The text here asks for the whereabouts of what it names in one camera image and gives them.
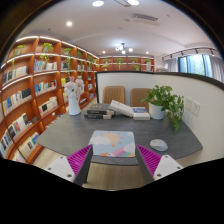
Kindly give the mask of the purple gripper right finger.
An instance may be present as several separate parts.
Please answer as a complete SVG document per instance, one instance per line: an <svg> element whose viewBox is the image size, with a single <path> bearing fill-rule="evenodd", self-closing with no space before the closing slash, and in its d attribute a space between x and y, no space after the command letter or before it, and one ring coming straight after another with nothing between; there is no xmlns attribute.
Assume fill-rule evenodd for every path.
<svg viewBox="0 0 224 224"><path fill-rule="evenodd" d="M146 184L182 169L182 166L171 156L160 156L141 145L136 145L136 158Z"/></svg>

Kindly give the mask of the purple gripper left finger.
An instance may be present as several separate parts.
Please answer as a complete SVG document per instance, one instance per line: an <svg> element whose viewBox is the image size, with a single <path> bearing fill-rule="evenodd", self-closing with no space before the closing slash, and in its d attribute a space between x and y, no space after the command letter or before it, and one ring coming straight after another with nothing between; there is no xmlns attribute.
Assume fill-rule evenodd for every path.
<svg viewBox="0 0 224 224"><path fill-rule="evenodd" d="M87 180L92 156L93 146L88 145L69 156L59 156L45 170L82 186Z"/></svg>

